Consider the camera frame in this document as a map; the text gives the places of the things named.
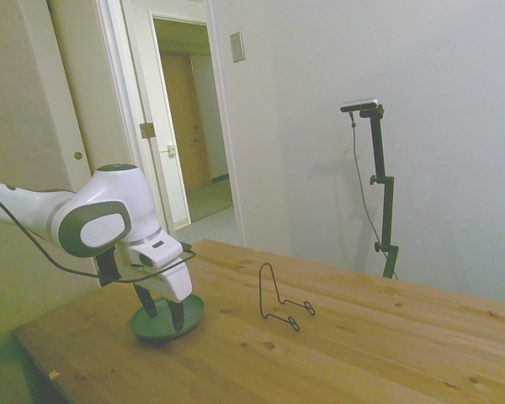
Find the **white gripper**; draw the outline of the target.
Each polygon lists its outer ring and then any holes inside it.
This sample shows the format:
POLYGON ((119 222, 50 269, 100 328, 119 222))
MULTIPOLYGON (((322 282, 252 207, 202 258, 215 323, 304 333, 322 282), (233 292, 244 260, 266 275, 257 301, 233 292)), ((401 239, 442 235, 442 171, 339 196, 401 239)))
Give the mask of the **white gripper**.
POLYGON ((184 261, 169 261, 163 266, 154 267, 133 264, 130 268, 136 279, 157 273, 157 275, 135 284, 136 294, 150 318, 157 315, 157 307, 150 292, 167 298, 173 328, 176 332, 180 332, 184 327, 184 305, 182 301, 189 297, 193 290, 186 263, 184 261))

